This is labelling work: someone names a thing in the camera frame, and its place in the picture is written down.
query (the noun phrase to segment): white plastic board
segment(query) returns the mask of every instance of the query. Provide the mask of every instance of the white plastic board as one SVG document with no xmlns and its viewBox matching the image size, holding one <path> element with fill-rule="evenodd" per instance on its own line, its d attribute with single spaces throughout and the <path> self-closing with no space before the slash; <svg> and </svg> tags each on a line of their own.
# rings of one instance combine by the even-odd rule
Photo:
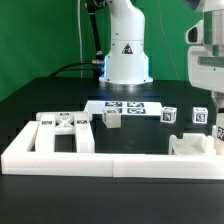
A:
<svg viewBox="0 0 224 224">
<path fill-rule="evenodd" d="M 89 100 L 84 111 L 92 114 L 102 114 L 104 107 L 115 107 L 122 115 L 160 116 L 162 105 L 159 102 L 123 102 Z"/>
</svg>

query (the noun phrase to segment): cable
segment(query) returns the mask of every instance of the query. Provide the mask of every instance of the cable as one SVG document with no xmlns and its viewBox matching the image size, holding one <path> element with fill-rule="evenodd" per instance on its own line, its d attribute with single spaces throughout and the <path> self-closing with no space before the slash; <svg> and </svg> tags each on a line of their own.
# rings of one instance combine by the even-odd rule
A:
<svg viewBox="0 0 224 224">
<path fill-rule="evenodd" d="M 176 78 L 177 78 L 177 80 L 180 80 L 179 74 L 178 74 L 177 69 L 176 69 L 175 62 L 173 60 L 173 57 L 172 57 L 172 54 L 171 54 L 171 51 L 170 51 L 170 48 L 169 48 L 169 44 L 167 42 L 166 35 L 165 35 L 164 29 L 163 29 L 161 8 L 160 8 L 160 1 L 159 0 L 157 0 L 157 10 L 158 10 L 158 15 L 159 15 L 159 24 L 160 24 L 163 40 L 164 40 L 164 43 L 166 45 L 166 49 L 167 49 L 168 55 L 170 57 L 170 60 L 171 60 L 172 67 L 173 67 L 174 73 L 176 75 Z"/>
<path fill-rule="evenodd" d="M 80 0 L 77 1 L 77 19 L 78 19 L 78 31 L 79 31 L 79 52 L 80 52 L 80 61 L 83 61 L 83 46 L 82 46 L 82 28 L 81 28 L 81 7 Z"/>
<path fill-rule="evenodd" d="M 64 70 L 69 69 L 69 68 L 72 68 L 72 67 L 74 67 L 74 66 L 80 66 L 80 65 L 92 65 L 92 62 L 78 62 L 78 63 L 73 63 L 73 64 L 65 65 L 65 66 L 59 68 L 58 70 L 52 72 L 52 73 L 49 75 L 49 77 L 54 78 L 54 77 L 56 77 L 56 75 L 57 75 L 58 73 L 60 73 L 61 71 L 64 71 Z"/>
</svg>

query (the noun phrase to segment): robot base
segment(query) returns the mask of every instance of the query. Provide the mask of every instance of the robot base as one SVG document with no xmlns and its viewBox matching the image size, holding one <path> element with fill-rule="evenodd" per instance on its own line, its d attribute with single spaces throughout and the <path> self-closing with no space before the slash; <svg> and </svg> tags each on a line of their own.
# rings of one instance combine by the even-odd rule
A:
<svg viewBox="0 0 224 224">
<path fill-rule="evenodd" d="M 117 91 L 135 92 L 135 91 L 139 91 L 142 89 L 149 89 L 152 87 L 152 85 L 153 85 L 152 78 L 149 78 L 144 83 L 139 83 L 139 84 L 118 84 L 118 83 L 112 83 L 112 82 L 106 81 L 103 78 L 99 79 L 100 87 L 113 89 L 113 90 L 117 90 Z"/>
</svg>

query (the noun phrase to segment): black cable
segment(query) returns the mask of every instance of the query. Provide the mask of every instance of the black cable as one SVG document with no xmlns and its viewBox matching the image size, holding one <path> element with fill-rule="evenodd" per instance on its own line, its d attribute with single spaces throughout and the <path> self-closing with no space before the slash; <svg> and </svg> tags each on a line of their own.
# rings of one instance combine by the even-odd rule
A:
<svg viewBox="0 0 224 224">
<path fill-rule="evenodd" d="M 80 66 L 80 65 L 92 65 L 92 62 L 77 62 L 77 63 L 73 63 L 73 64 L 65 65 L 65 66 L 59 68 L 58 70 L 52 72 L 52 73 L 49 75 L 49 77 L 54 78 L 54 77 L 56 77 L 56 75 L 57 75 L 58 73 L 60 73 L 60 72 L 63 71 L 63 70 L 65 70 L 65 69 L 67 69 L 67 68 L 72 68 L 72 67 L 74 67 L 74 66 Z"/>
</svg>

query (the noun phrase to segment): marker cube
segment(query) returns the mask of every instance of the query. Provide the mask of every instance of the marker cube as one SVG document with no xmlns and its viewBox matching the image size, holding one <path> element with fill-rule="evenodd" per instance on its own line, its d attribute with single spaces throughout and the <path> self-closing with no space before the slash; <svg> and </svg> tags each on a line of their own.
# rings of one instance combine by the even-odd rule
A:
<svg viewBox="0 0 224 224">
<path fill-rule="evenodd" d="M 192 112 L 193 123 L 196 124 L 207 124 L 208 110 L 204 107 L 193 107 Z"/>
<path fill-rule="evenodd" d="M 119 108 L 104 107 L 102 120 L 107 128 L 121 127 L 121 112 Z"/>
<path fill-rule="evenodd" d="M 160 122 L 174 123 L 176 121 L 177 108 L 175 107 L 163 107 L 161 110 Z"/>
</svg>

